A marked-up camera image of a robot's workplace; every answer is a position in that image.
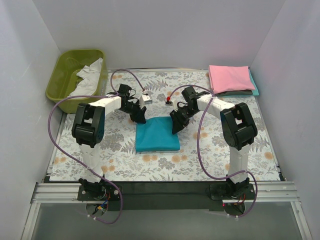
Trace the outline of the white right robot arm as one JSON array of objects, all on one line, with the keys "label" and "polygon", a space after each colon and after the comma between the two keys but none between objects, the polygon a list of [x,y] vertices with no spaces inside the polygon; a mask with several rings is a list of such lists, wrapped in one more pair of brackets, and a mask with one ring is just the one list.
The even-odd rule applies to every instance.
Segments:
[{"label": "white right robot arm", "polygon": [[245,199],[246,192],[254,192],[250,178],[253,174],[248,171],[248,159],[251,145],[258,135],[258,129],[247,104],[241,102],[232,104],[218,99],[212,92],[203,89],[195,91],[195,85],[183,85],[181,92],[185,102],[183,106],[176,103],[170,96],[166,105],[173,106],[170,113],[172,133],[177,134],[186,128],[190,118],[202,112],[203,121],[210,114],[221,122],[223,139],[229,146],[229,170],[224,177],[214,177],[206,169],[202,161],[201,151],[197,151],[198,161],[203,172],[216,182],[209,187],[212,197]]}]

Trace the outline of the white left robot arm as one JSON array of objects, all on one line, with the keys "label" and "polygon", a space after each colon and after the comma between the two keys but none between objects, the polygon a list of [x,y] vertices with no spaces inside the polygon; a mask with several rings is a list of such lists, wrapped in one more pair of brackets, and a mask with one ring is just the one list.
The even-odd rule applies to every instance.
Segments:
[{"label": "white left robot arm", "polygon": [[106,116],[120,110],[129,114],[133,122],[146,123],[146,105],[152,102],[151,95],[144,90],[140,98],[133,102],[132,90],[130,86],[121,84],[118,91],[91,103],[80,103],[77,107],[71,134],[80,147],[85,165],[85,175],[79,182],[84,192],[95,200],[103,199],[108,192],[101,183],[104,173],[100,167],[100,143],[105,134]]}]

